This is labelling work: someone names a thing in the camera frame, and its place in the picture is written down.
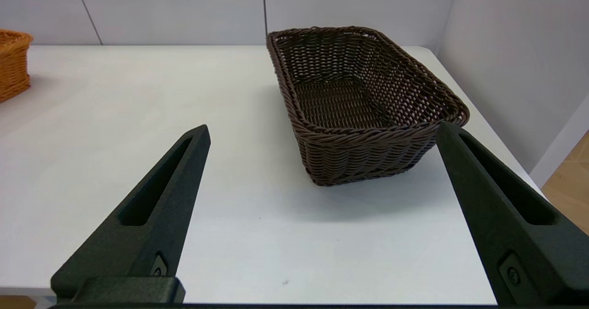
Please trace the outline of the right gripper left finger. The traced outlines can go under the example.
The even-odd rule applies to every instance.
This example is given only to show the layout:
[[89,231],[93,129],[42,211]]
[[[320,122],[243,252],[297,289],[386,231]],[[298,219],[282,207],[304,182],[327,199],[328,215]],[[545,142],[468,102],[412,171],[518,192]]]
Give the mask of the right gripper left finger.
[[176,277],[211,139],[183,134],[51,278],[59,305],[182,303]]

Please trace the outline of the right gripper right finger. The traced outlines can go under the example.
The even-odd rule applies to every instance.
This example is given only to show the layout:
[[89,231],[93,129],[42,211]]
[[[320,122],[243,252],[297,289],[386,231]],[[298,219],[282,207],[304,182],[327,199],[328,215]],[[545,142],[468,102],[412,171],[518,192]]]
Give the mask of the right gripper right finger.
[[588,305],[587,234],[462,128],[436,145],[498,305]]

